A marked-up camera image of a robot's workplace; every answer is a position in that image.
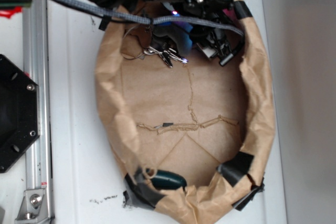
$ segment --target black tape piece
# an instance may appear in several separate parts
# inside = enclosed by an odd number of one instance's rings
[[[250,9],[247,7],[244,1],[235,1],[234,9],[238,19],[253,17]]]
[[[265,190],[265,184],[263,182],[264,179],[261,182],[261,186],[252,186],[251,192],[241,200],[234,203],[232,205],[233,208],[235,208],[238,211],[242,211],[246,207],[246,205],[253,200],[254,196],[256,196],[257,193],[262,193]]]
[[[148,210],[154,210],[156,204],[164,197],[164,195],[153,190],[146,184],[146,180],[139,168],[135,173],[134,184],[130,175],[127,174],[124,183],[126,185],[125,204],[134,207],[141,207]]]
[[[103,19],[100,22],[99,30],[106,31],[106,28],[107,28],[107,26],[109,25],[110,22],[111,22],[111,17],[107,16],[107,15],[104,15]]]
[[[219,165],[217,171],[234,187],[249,171],[253,158],[250,154],[238,152],[232,160]]]

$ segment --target brown paper bag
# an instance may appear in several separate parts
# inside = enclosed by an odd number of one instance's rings
[[[172,69],[157,55],[136,59],[142,48],[123,38],[122,24],[109,25],[98,54],[98,111],[129,200],[179,223],[215,223],[260,186],[274,138],[268,57],[243,0],[235,1],[245,52],[225,67],[197,52]],[[173,125],[156,127],[163,123]],[[157,169],[188,186],[156,190]]]

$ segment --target black mechanical assembly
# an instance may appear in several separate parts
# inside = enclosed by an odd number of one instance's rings
[[[7,172],[38,138],[38,86],[0,55],[0,173]]]

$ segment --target gray surface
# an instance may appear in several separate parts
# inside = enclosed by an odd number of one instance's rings
[[[263,1],[288,223],[335,223],[336,1]]]

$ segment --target wire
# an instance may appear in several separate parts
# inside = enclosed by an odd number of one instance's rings
[[[69,8],[79,10],[81,12],[91,13],[92,15],[100,14],[100,15],[109,16],[111,18],[121,19],[121,22],[134,22],[134,23],[139,23],[139,24],[144,24],[144,25],[158,25],[158,24],[162,24],[166,22],[186,22],[186,23],[190,23],[193,25],[208,26],[208,27],[213,27],[213,28],[231,30],[241,36],[244,35],[244,32],[235,26],[228,25],[228,24],[220,24],[220,23],[209,21],[209,20],[204,20],[204,19],[199,19],[199,18],[194,18],[194,17],[163,16],[159,18],[150,19],[150,18],[135,16],[135,15],[128,14],[128,13],[116,12],[113,10],[101,8],[99,6],[94,6],[94,5],[90,5],[87,3],[83,3],[78,0],[53,0],[53,1],[61,5],[67,6]]]

